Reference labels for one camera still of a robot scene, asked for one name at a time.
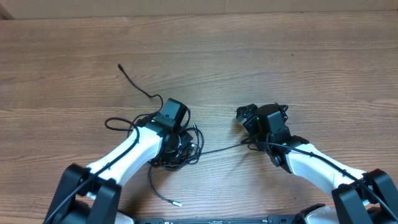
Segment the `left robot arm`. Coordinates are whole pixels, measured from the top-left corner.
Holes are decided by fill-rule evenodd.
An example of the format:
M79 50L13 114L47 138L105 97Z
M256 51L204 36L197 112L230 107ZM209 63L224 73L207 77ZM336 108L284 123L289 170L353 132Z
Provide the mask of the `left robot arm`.
M193 151L183 103L164 107L132 124L130 136L86 167L70 165L63 173L45 223L135 223L118 210L122 187L147 162L176 168Z

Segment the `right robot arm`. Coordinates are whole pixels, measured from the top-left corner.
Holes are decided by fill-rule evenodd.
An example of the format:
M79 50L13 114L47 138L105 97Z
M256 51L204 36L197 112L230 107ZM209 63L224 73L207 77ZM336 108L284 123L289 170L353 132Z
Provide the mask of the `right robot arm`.
M291 223L397 223L397 187L380 169L365 172L320 152L308 140L290 133L287 105L241 106L236 119L247 130L250 150L265 152L276 167L302 177L328 194L323 203L297 213Z

